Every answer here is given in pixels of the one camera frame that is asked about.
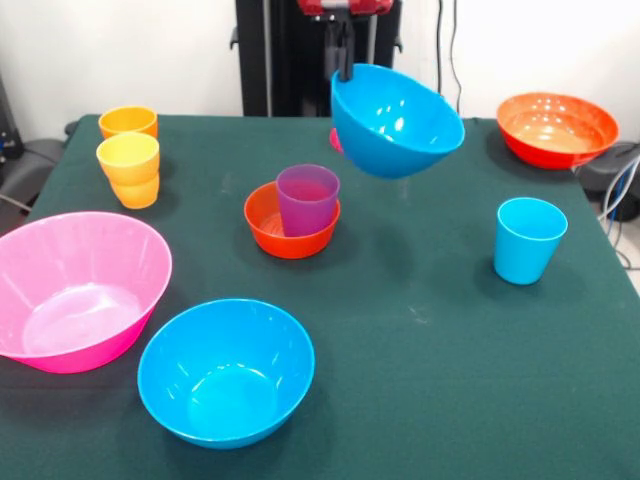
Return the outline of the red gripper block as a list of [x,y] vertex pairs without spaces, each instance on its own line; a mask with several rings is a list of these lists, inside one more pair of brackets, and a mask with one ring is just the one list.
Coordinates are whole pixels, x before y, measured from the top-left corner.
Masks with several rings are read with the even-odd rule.
[[339,23],[336,20],[349,16],[373,16],[387,14],[393,0],[297,0],[300,10],[307,16],[330,20],[326,24],[324,38],[324,70],[332,76],[339,70],[339,79],[347,82],[353,76],[353,26],[350,18]]

